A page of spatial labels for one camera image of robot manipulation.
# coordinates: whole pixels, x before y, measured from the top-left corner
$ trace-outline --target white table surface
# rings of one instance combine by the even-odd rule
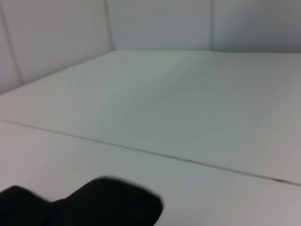
[[[0,97],[0,118],[301,183],[301,54],[116,51]]]
[[[157,226],[299,226],[301,188],[0,122],[0,191],[20,185],[49,200],[103,175],[160,194]]]

